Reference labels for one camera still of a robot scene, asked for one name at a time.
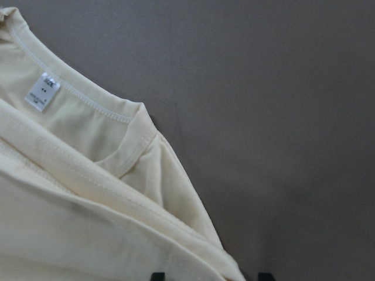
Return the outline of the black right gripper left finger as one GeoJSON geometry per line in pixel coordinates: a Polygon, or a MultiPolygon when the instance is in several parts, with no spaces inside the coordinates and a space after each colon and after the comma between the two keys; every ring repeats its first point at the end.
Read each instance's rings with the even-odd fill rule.
{"type": "Polygon", "coordinates": [[[165,281],[165,273],[164,272],[152,273],[151,281],[165,281]]]}

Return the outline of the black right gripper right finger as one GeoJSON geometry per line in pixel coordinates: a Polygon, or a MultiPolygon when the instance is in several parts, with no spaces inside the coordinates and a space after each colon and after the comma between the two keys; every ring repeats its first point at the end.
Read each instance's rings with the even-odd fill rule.
{"type": "Polygon", "coordinates": [[[257,275],[257,280],[258,281],[275,281],[275,277],[273,276],[272,273],[260,272],[257,275]]]}

